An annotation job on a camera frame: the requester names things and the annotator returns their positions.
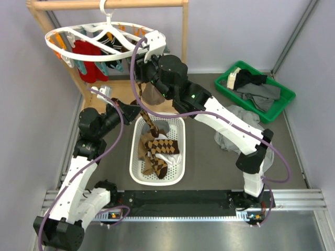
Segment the white oval clip hanger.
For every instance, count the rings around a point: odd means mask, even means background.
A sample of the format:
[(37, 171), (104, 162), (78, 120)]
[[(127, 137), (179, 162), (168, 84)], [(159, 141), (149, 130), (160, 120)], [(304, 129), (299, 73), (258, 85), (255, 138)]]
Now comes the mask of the white oval clip hanger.
[[(51, 30), (47, 32), (44, 36), (47, 46), (52, 49), (56, 54), (58, 54), (60, 58), (64, 61), (77, 60), (85, 62), (106, 62), (126, 59), (131, 57), (132, 55), (137, 54), (145, 56), (147, 49), (143, 48), (143, 45), (141, 43), (146, 40), (144, 36), (154, 30), (139, 24), (112, 21), (111, 18), (113, 13), (108, 13), (105, 11), (105, 4), (105, 1), (99, 2), (100, 12), (106, 16), (105, 22), (67, 26)], [(101, 39), (108, 32), (111, 33), (113, 37), (118, 39), (120, 43), (129, 51), (118, 52), (100, 43), (98, 40)], [(75, 39), (78, 38), (82, 42), (87, 42), (89, 45), (93, 45), (100, 50), (107, 52), (107, 54), (86, 55), (74, 52), (74, 50), (70, 51), (64, 48), (63, 45), (56, 45), (52, 39), (56, 38), (58, 35), (61, 34), (67, 35), (67, 38), (71, 45), (74, 45)]]

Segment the tan ribbed sock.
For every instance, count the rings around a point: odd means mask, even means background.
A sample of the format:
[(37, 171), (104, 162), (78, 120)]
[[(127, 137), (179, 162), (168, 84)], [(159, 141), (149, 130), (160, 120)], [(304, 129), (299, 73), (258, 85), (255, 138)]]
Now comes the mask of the tan ribbed sock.
[(144, 157), (144, 170), (142, 171), (144, 175), (151, 175), (154, 173), (154, 169), (151, 165), (150, 158), (148, 156)]

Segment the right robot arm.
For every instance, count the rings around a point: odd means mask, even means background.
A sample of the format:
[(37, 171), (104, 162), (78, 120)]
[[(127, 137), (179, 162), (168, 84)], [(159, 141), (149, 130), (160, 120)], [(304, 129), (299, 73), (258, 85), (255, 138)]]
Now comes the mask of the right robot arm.
[(225, 108), (208, 90), (188, 79), (188, 67), (175, 55), (136, 54), (130, 61), (133, 83), (154, 86), (183, 117), (213, 128), (240, 150), (236, 167), (243, 173), (244, 200), (251, 207), (264, 199), (263, 165), (274, 133), (247, 124)]

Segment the brown argyle sock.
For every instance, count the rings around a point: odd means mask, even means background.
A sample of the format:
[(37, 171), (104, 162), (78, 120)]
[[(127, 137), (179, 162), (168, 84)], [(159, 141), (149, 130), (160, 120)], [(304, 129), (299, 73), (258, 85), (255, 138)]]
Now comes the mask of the brown argyle sock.
[[(142, 84), (137, 83), (139, 87), (139, 99), (142, 97)], [(138, 102), (136, 100), (133, 100), (131, 105), (138, 105)], [(140, 115), (142, 119), (145, 121), (145, 125), (143, 126), (142, 129), (142, 134), (147, 134), (150, 133), (154, 138), (157, 138), (159, 136), (159, 128), (154, 124), (154, 122), (151, 120), (149, 114), (145, 110), (140, 111)]]
[(170, 167), (176, 167), (182, 160), (178, 141), (172, 139), (154, 139), (145, 144), (151, 166), (159, 179), (163, 179)]

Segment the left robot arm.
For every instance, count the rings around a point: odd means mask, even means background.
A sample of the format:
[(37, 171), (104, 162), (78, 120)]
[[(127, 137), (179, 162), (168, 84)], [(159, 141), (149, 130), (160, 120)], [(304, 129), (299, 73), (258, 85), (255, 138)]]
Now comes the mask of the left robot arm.
[(101, 209), (118, 203), (117, 186), (106, 180), (99, 181), (85, 200), (82, 197), (100, 160), (110, 152), (104, 137), (117, 125), (130, 125), (140, 111), (135, 101), (124, 104), (113, 98), (103, 113), (93, 107), (80, 112), (79, 138), (65, 180), (45, 215), (37, 216), (33, 223), (39, 250), (78, 250), (85, 230)]

